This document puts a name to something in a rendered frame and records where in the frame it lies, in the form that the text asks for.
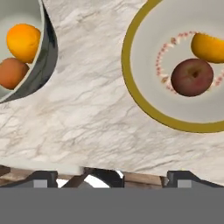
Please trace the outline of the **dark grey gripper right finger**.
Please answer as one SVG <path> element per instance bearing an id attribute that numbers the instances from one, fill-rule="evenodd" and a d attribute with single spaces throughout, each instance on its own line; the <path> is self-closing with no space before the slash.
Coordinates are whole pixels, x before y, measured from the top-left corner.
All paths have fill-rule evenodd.
<path id="1" fill-rule="evenodd" d="M 168 183 L 166 186 L 170 188 L 196 188 L 202 186 L 221 188 L 221 185 L 200 179 L 190 171 L 168 171 L 167 178 Z"/>

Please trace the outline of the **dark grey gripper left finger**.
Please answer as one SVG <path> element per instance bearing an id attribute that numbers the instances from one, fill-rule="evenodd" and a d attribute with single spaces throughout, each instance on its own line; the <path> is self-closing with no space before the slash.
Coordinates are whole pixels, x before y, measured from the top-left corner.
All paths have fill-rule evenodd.
<path id="1" fill-rule="evenodd" d="M 35 171 L 24 180 L 4 185 L 3 187 L 24 188 L 57 188 L 58 173 L 56 171 Z"/>

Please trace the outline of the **white plate with gold rim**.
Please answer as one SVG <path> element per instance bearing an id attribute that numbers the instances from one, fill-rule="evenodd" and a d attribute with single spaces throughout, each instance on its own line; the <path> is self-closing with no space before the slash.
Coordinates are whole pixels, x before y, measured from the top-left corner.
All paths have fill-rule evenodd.
<path id="1" fill-rule="evenodd" d="M 196 59 L 196 33 L 224 39 L 224 0 L 147 0 L 134 16 L 122 45 L 122 75 L 137 105 L 151 118 L 195 133 L 224 131 L 224 61 L 211 62 L 213 82 L 187 97 L 172 87 L 179 63 Z"/>

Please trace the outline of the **dark grey bowl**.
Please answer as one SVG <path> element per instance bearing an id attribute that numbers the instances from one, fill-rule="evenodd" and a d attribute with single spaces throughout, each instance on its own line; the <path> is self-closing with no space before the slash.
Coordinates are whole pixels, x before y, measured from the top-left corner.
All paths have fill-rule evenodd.
<path id="1" fill-rule="evenodd" d="M 14 90 L 0 86 L 0 103 L 31 95 L 50 79 L 58 58 L 58 43 L 42 0 L 0 0 L 0 62 L 12 56 L 6 45 L 7 31 L 17 24 L 33 25 L 41 31 L 34 61 Z"/>

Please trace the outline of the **black and white round stool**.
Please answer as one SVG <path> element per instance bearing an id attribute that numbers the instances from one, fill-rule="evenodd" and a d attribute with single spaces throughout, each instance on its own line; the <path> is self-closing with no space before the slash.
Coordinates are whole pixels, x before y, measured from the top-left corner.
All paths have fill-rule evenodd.
<path id="1" fill-rule="evenodd" d="M 124 188 L 124 176 L 120 171 L 85 168 L 80 176 L 60 175 L 58 188 Z"/>

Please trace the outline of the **dark red apple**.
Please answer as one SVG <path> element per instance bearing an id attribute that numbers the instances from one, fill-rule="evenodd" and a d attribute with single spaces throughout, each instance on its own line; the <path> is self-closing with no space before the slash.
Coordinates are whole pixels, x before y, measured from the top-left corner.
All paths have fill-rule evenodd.
<path id="1" fill-rule="evenodd" d="M 206 92 L 214 80 L 214 70 L 203 59 L 186 59 L 171 74 L 171 85 L 180 95 L 193 97 Z"/>

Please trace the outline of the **brownish orange peach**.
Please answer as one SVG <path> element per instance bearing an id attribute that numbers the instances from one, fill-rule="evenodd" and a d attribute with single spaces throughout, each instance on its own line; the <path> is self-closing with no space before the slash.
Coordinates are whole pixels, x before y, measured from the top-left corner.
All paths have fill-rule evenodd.
<path id="1" fill-rule="evenodd" d="M 4 59 L 0 63 L 0 85 L 4 88 L 14 89 L 28 70 L 29 67 L 18 59 Z"/>

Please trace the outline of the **yellow orange mango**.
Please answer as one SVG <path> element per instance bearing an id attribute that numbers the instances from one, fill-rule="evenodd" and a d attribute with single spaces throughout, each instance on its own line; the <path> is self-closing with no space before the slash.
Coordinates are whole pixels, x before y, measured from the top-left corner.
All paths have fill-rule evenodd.
<path id="1" fill-rule="evenodd" d="M 191 42 L 192 53 L 211 63 L 224 63 L 224 40 L 204 33 L 196 33 Z"/>

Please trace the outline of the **orange fruit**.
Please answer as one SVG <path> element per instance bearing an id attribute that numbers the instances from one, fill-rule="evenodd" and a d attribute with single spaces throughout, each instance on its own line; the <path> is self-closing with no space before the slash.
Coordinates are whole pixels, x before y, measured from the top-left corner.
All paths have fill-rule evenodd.
<path id="1" fill-rule="evenodd" d="M 41 32 L 30 24 L 16 24 L 6 35 L 9 51 L 17 59 L 31 64 L 39 48 Z"/>

